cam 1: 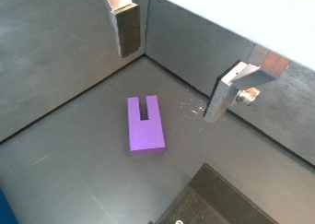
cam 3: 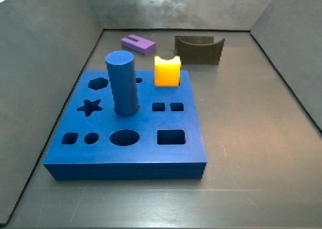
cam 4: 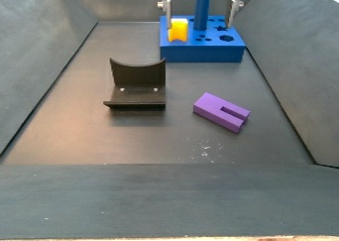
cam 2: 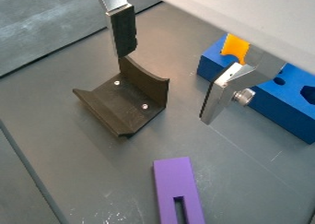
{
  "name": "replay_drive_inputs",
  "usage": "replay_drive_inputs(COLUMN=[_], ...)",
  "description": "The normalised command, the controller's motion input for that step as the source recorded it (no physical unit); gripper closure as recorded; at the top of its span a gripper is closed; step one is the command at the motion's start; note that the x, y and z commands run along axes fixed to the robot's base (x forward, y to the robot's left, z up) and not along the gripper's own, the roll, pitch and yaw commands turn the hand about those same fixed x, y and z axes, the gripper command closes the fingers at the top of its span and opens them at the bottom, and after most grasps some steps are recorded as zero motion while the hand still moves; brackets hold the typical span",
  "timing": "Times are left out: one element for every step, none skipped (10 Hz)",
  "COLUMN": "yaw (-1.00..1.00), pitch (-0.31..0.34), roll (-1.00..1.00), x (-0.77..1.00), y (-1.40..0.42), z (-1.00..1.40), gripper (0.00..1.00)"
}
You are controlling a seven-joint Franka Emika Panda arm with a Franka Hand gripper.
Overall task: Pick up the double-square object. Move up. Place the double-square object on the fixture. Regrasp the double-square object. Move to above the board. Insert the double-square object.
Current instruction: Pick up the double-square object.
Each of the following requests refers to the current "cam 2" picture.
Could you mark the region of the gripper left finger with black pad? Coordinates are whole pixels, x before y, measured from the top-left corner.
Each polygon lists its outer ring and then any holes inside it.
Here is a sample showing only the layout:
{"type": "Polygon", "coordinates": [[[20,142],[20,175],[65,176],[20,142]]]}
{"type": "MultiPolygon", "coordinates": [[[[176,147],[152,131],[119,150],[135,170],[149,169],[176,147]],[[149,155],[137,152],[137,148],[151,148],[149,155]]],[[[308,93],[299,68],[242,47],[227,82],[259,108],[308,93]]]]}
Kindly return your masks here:
{"type": "Polygon", "coordinates": [[[117,57],[124,57],[136,49],[135,10],[127,0],[99,0],[112,31],[117,57]]]}

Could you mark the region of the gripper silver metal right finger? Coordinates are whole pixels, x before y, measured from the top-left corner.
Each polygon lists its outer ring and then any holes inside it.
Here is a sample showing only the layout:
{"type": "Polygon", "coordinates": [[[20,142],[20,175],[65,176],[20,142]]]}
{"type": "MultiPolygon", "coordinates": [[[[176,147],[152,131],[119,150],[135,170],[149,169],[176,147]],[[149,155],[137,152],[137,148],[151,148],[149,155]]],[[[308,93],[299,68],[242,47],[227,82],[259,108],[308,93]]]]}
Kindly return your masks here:
{"type": "Polygon", "coordinates": [[[199,118],[209,124],[231,101],[246,106],[255,96],[251,87],[274,79],[286,61],[251,47],[244,56],[244,64],[234,63],[209,85],[199,118]]]}

